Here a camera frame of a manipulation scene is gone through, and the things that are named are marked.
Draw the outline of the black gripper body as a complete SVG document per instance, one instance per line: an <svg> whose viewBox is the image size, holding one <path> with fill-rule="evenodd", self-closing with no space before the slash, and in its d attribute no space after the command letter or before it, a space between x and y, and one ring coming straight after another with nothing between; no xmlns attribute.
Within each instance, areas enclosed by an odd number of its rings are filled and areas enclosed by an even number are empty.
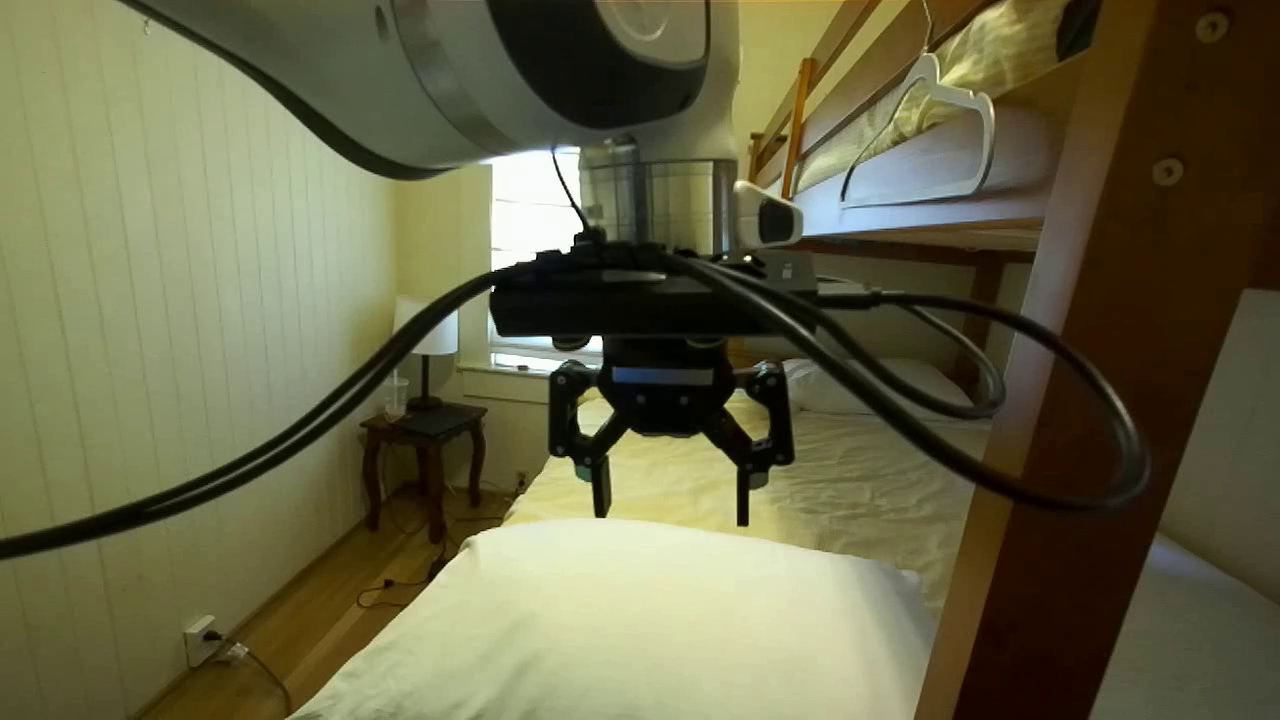
<svg viewBox="0 0 1280 720"><path fill-rule="evenodd" d="M768 414L752 440L729 400L745 393ZM565 359L548 380L548 453L608 455L625 437L708 437L730 465L790 465L788 380L777 365L730 367L729 348L687 342L608 342L602 365Z"/></svg>

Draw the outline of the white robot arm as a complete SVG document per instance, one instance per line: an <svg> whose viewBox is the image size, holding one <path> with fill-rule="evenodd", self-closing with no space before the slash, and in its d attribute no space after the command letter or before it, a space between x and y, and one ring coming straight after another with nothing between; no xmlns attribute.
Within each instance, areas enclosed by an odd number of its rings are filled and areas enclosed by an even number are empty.
<svg viewBox="0 0 1280 720"><path fill-rule="evenodd" d="M553 374L548 450L610 503L608 450L705 437L755 494L790 455L783 380L729 346L760 323L690 281L760 231L736 197L730 0L125 0L240 67L345 160L426 179L571 144L581 231L493 278L502 337L596 367Z"/></svg>

